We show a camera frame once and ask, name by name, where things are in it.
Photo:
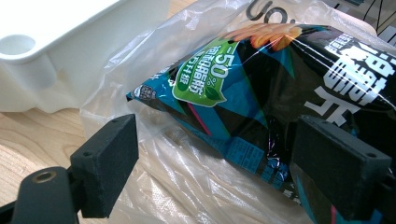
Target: crumpled plastic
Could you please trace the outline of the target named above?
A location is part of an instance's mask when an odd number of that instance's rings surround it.
[[[198,0],[152,32],[139,35],[109,59],[101,85],[80,109],[87,137],[116,117],[136,114],[139,160],[110,223],[311,222],[300,205],[224,160],[168,114],[125,100],[126,92],[165,66],[220,33],[264,22],[274,8],[284,9],[286,22],[330,25],[391,54],[396,52],[374,36],[367,24],[311,0]],[[285,18],[278,11],[271,13],[268,22]]]

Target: wooden table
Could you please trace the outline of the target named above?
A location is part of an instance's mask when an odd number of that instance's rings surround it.
[[[195,0],[171,0],[168,17]],[[70,166],[70,155],[84,142],[77,109],[53,114],[31,109],[0,113],[0,206],[15,201],[21,181],[49,166]],[[84,219],[81,223],[106,223]]]

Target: snack bag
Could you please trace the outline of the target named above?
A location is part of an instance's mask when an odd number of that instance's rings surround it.
[[[300,203],[289,164],[302,114],[396,158],[395,68],[393,55],[330,26],[254,24],[220,35],[126,97],[170,113]]]

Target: white plastic tray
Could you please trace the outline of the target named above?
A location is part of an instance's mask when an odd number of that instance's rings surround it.
[[[166,0],[0,2],[0,111],[79,108],[112,52],[166,18]]]

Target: green label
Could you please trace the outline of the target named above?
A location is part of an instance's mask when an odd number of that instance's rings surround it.
[[[221,88],[233,65],[236,46],[236,42],[215,39],[184,62],[172,90],[175,98],[208,107],[226,101]]]

